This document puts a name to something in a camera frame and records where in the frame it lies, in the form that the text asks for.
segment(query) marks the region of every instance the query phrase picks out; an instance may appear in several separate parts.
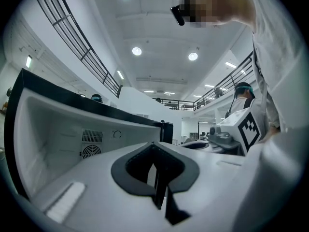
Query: hand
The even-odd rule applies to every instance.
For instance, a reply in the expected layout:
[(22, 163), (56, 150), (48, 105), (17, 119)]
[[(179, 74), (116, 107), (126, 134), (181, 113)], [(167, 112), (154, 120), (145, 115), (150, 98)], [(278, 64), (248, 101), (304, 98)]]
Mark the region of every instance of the hand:
[(270, 126), (269, 127), (269, 131), (267, 132), (267, 134), (265, 135), (265, 137), (258, 142), (258, 144), (263, 144), (266, 141), (268, 141), (272, 136), (278, 134), (280, 132), (280, 130), (274, 126)]

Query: railing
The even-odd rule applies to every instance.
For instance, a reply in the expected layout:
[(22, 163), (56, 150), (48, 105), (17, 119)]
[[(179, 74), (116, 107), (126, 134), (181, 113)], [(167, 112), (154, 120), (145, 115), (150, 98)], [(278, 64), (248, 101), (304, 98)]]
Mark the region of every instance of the railing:
[(178, 101), (178, 100), (169, 100), (161, 98), (153, 98), (153, 99), (172, 110), (194, 111), (193, 101), (190, 102)]
[(71, 51), (109, 91), (119, 97), (121, 86), (117, 84), (97, 56), (76, 22), (66, 0), (37, 1), (49, 22)]
[(196, 100), (194, 102), (194, 110), (211, 103), (230, 91), (234, 92), (234, 87), (237, 83), (246, 82), (248, 79), (253, 77), (252, 54), (253, 53), (251, 52), (245, 60), (231, 72), (231, 74), (229, 74), (201, 98)]

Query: circular fan grille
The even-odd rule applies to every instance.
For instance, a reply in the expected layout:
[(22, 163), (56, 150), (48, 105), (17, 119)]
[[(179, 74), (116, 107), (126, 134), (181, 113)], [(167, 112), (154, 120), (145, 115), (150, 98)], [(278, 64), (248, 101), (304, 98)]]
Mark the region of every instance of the circular fan grille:
[(98, 154), (101, 154), (101, 153), (102, 152), (101, 152), (101, 150), (98, 146), (89, 145), (83, 150), (82, 157), (83, 157), (83, 159), (85, 159), (87, 157), (98, 155)]

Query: white lab coat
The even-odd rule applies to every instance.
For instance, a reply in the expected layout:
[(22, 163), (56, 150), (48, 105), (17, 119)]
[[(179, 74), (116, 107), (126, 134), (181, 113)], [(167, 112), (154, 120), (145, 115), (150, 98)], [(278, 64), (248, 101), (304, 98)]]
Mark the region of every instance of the white lab coat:
[[(237, 112), (239, 110), (242, 110), (247, 98), (245, 97), (239, 97), (236, 100), (234, 100), (232, 108), (231, 108), (231, 114), (234, 112)], [(268, 132), (269, 126), (268, 126), (268, 120), (265, 112), (263, 113), (262, 108), (261, 108), (261, 99), (253, 99), (250, 108), (251, 112), (254, 116), (254, 118), (257, 120), (256, 123), (258, 124), (258, 127), (260, 128), (261, 131), (261, 139), (264, 138), (266, 133)]]

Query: machine vent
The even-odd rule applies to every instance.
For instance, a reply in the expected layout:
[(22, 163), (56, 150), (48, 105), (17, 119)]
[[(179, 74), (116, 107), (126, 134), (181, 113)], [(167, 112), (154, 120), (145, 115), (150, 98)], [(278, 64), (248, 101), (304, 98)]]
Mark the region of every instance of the machine vent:
[(88, 158), (90, 156), (101, 154), (101, 149), (96, 145), (88, 145), (83, 151), (82, 151), (82, 157), (83, 159)]
[(96, 130), (84, 130), (82, 141), (92, 143), (102, 143), (103, 132)]

